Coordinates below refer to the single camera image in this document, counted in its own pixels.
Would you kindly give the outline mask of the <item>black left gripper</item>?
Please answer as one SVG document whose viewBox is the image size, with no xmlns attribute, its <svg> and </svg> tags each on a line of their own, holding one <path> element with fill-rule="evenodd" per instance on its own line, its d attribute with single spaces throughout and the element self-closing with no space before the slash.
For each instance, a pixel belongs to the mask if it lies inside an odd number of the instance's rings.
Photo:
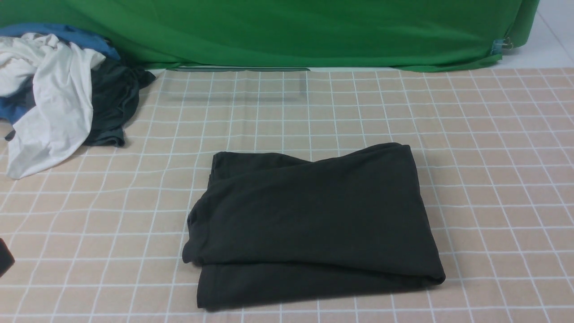
<svg viewBox="0 0 574 323">
<path fill-rule="evenodd" d="M 10 252 L 4 239 L 0 238 L 0 277 L 4 276 L 15 264 L 12 252 Z"/>
</svg>

